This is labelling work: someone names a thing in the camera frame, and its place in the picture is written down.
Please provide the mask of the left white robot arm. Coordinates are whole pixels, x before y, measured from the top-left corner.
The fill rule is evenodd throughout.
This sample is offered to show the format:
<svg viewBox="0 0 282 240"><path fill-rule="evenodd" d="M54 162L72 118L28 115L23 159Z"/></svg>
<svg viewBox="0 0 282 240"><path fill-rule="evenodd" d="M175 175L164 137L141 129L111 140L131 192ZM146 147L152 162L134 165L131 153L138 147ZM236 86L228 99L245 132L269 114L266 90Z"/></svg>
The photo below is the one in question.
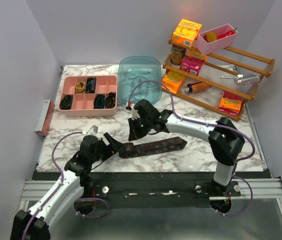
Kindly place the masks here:
<svg viewBox="0 0 282 240"><path fill-rule="evenodd" d="M123 148L123 143L108 133L83 137L78 151L60 170L60 177L48 192L29 210L14 216L10 239L49 240L51 232L67 209L80 197L91 194L92 165L106 161Z"/></svg>

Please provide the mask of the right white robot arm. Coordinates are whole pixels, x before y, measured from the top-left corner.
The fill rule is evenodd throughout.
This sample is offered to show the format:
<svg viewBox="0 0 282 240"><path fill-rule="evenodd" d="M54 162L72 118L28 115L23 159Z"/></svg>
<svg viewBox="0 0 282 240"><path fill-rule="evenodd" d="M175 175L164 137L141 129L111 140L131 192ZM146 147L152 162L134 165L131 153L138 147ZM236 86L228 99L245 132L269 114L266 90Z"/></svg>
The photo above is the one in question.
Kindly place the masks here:
<svg viewBox="0 0 282 240"><path fill-rule="evenodd" d="M221 117L217 121L199 124L197 119L177 117L171 110L159 111L146 99L135 105L128 103L126 108L131 111L128 119L130 142L154 130L157 133L183 134L209 143L217 161L211 191L217 196L228 192L237 157L245 144L243 136L228 118Z"/></svg>

